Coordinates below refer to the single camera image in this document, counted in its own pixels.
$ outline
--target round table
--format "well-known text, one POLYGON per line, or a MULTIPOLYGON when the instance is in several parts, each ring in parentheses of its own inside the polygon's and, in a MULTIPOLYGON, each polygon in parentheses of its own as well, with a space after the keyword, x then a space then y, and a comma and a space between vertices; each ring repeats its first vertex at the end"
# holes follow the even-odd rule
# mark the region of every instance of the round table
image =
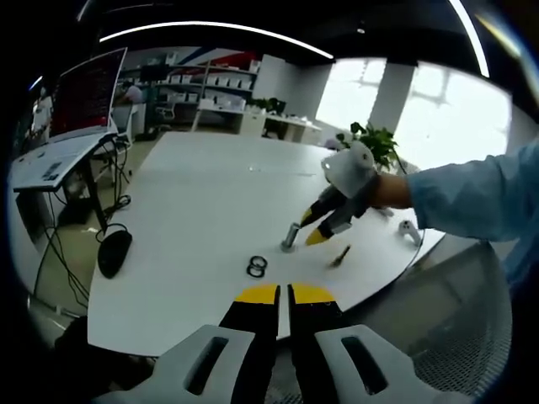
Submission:
MULTIPOLYGON (((281 285, 279 337, 290 335, 286 285, 315 284, 347 310, 391 283, 417 247, 397 233, 412 210, 387 218, 368 210, 331 240, 306 247, 317 223, 302 229, 295 252, 280 250, 290 224, 328 186, 320 161, 331 151, 285 141, 169 132, 155 145, 126 193, 131 204, 111 222, 133 243, 120 272, 93 274, 88 342, 128 354, 159 356, 205 324, 219 324, 242 290, 281 285), (338 268, 328 265, 351 249, 338 268), (265 276, 246 274, 252 256, 265 276)), ((414 261, 443 233, 427 231, 414 261)))

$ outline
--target potted plant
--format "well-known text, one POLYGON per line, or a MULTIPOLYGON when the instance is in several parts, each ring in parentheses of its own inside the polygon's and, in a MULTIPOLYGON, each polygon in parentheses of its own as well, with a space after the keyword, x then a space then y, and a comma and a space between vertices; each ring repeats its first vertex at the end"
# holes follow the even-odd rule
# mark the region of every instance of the potted plant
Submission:
POLYGON ((375 129, 371 123, 364 128, 359 123, 350 125, 352 136, 350 141, 346 140, 344 133, 338 133, 336 139, 346 148, 350 148, 352 141, 361 141, 369 148, 374 157, 378 169, 382 167, 389 169, 392 163, 397 160, 395 146, 397 142, 393 140, 393 133, 386 128, 375 129))

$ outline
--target light blue sleeve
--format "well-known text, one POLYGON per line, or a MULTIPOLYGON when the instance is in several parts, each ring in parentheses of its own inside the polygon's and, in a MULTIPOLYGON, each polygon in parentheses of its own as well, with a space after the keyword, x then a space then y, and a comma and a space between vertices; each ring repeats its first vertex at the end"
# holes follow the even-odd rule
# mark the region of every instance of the light blue sleeve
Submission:
POLYGON ((516 154, 450 164, 407 178, 419 228, 513 240, 539 205, 539 142, 516 154))

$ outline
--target window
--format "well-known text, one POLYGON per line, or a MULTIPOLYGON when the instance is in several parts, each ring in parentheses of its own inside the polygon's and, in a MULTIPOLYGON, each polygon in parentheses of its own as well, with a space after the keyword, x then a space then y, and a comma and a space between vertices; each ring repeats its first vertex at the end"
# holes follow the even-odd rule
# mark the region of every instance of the window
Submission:
POLYGON ((483 79, 419 63, 395 132, 398 153, 422 168, 505 152, 510 96, 483 79))
POLYGON ((366 125, 386 68, 384 59, 344 59, 329 73, 316 119, 343 130, 366 125))

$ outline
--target computer monitor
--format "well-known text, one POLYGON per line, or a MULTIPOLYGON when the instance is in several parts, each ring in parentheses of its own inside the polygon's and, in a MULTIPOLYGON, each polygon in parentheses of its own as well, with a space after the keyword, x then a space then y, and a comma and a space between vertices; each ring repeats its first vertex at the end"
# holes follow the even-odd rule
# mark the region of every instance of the computer monitor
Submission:
POLYGON ((158 82, 166 79, 167 75, 168 66, 164 64, 147 65, 141 68, 141 82, 158 82))
POLYGON ((107 130, 126 51, 96 56, 60 76, 52 97, 50 142, 107 130))

